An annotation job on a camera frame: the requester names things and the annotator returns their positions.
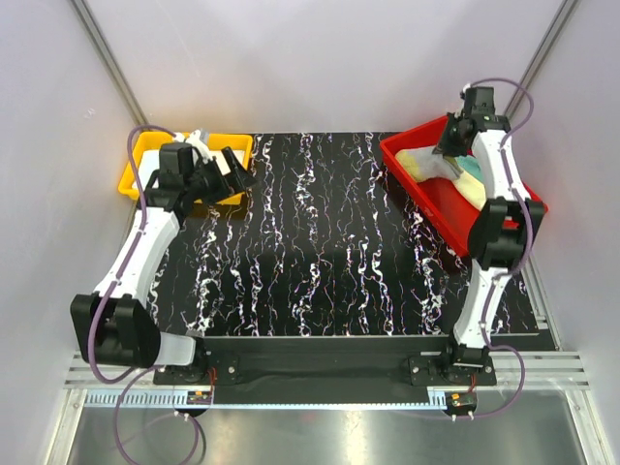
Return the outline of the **yellow-green towel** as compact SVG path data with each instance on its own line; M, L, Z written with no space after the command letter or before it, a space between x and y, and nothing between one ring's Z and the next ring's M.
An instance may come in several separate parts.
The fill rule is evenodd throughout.
M403 149L398 151L395 155L395 159L398 164L416 181L416 183L427 181L421 181L419 179L419 164L417 155L420 150L421 148ZM468 172L464 171L458 179L450 182L456 191L471 206L477 210L482 210L486 202L486 193L482 179L478 180Z

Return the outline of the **light blue towel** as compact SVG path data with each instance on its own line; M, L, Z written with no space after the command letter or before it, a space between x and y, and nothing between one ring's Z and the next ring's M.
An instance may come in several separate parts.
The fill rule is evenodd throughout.
M139 181L142 187L145 187L147 185L152 173L159 167L159 150L145 150L138 165Z

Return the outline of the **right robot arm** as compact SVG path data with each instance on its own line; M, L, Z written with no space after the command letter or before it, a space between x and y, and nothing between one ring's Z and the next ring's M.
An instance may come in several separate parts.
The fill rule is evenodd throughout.
M464 307L432 369L449 384L468 386L493 371L493 321L505 287L528 261L545 207L521 179L512 153L516 129L497 114L493 87L472 83L461 98L462 110L449 115L436 151L477 158L486 199L468 236L472 274Z

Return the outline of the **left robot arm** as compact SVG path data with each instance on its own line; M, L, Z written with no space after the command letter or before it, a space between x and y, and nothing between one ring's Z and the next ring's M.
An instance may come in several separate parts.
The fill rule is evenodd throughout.
M70 314L82 359L102 365L175 366L190 384L208 374L196 338L162 331L147 310L151 284L165 252L196 203L213 205L251 189L255 177L229 145L211 149L199 140L163 144L158 162L140 171L139 208L109 272L90 294L77 294Z

